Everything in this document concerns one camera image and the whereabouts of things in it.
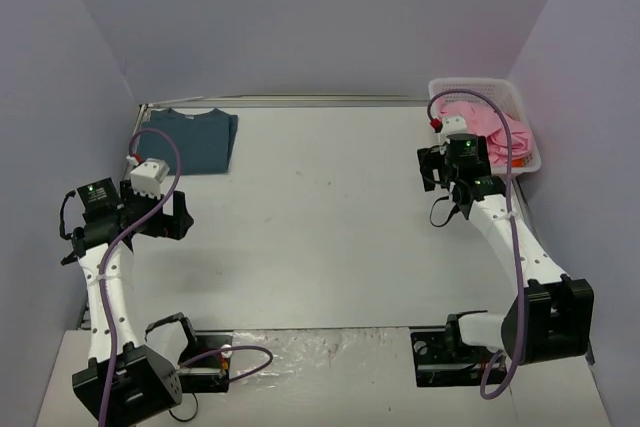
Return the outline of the pink t-shirt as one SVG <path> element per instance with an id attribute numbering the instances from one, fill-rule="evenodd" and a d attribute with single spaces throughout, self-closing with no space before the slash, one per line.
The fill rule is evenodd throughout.
<path id="1" fill-rule="evenodd" d="M 440 107 L 442 116 L 460 115 L 471 134 L 484 136 L 490 163 L 505 167 L 507 162 L 507 136 L 499 116 L 481 103 L 455 101 Z M 525 159 L 532 153 L 534 138 L 531 130 L 521 121 L 505 114 L 512 139 L 512 166 L 524 167 Z"/>

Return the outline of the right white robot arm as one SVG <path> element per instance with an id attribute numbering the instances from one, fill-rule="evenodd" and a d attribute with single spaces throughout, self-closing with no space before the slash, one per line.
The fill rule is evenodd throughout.
<path id="1" fill-rule="evenodd" d="M 584 355 L 594 291 L 552 260 L 514 209 L 508 183 L 491 170 L 485 138 L 451 134 L 442 145 L 418 150 L 417 159 L 425 191 L 445 189 L 452 212 L 483 235 L 505 272 L 514 277 L 515 299 L 506 313 L 448 316 L 446 353 L 465 360 L 484 348 L 519 365 Z"/>

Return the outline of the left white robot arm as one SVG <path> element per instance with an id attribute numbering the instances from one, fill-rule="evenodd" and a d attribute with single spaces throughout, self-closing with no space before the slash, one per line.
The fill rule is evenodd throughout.
<path id="1" fill-rule="evenodd" d="M 73 392 L 101 426 L 136 426 L 179 405 L 175 366 L 146 344 L 134 313 L 133 238 L 180 240 L 194 220 L 183 192 L 158 199 L 109 178 L 66 195 L 84 207 L 84 225 L 60 235 L 72 244 L 63 264 L 77 263 L 86 282 L 91 343 L 85 369 L 72 376 Z"/>

